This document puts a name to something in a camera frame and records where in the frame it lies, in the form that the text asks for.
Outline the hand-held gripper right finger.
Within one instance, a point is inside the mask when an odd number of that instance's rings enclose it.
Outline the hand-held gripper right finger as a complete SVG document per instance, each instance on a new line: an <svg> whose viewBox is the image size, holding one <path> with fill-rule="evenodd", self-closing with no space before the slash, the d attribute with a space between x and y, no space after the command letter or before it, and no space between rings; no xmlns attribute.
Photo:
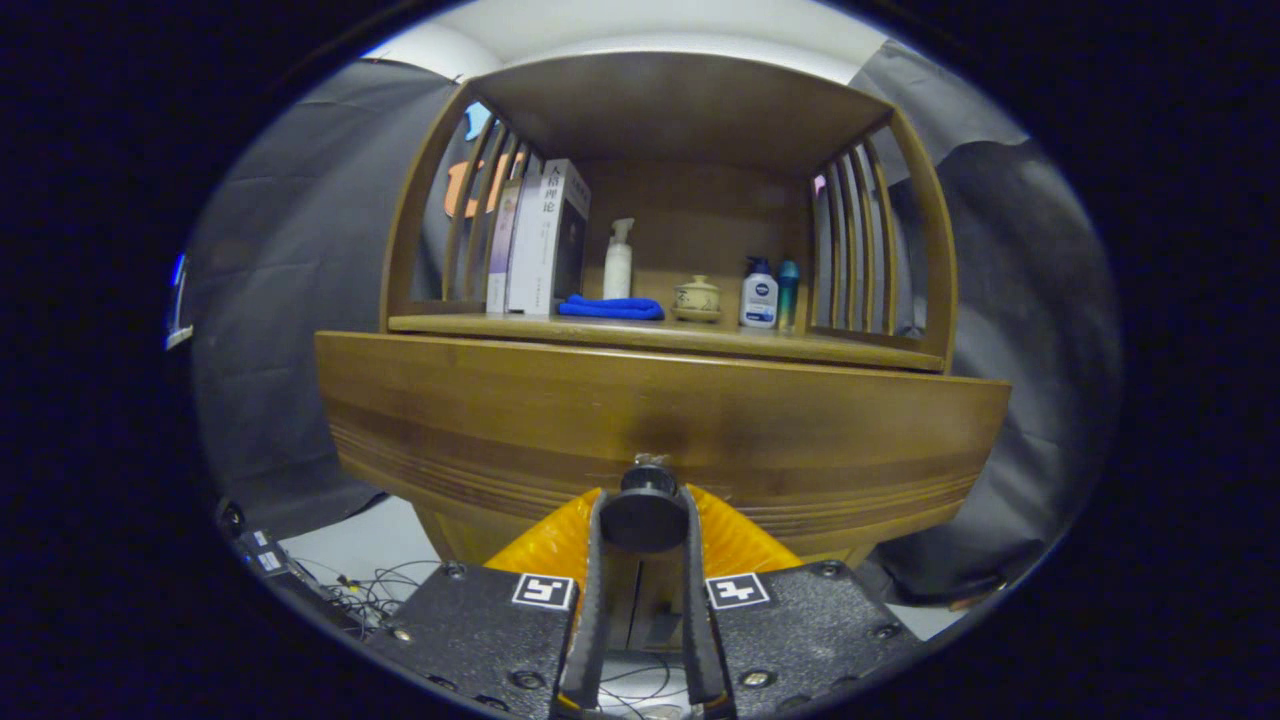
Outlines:
<svg viewBox="0 0 1280 720"><path fill-rule="evenodd" d="M684 659L703 719L849 719L920 638L845 562L803 562L724 501L684 487Z"/></svg>

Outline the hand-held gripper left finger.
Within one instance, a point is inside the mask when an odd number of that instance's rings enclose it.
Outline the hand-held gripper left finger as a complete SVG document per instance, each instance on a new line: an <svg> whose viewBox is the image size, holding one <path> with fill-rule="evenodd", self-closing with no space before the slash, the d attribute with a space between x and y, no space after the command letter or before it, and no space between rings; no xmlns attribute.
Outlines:
<svg viewBox="0 0 1280 720"><path fill-rule="evenodd" d="M445 561L367 638L367 651L485 719L584 719L605 652L609 498L591 489L484 562Z"/></svg>

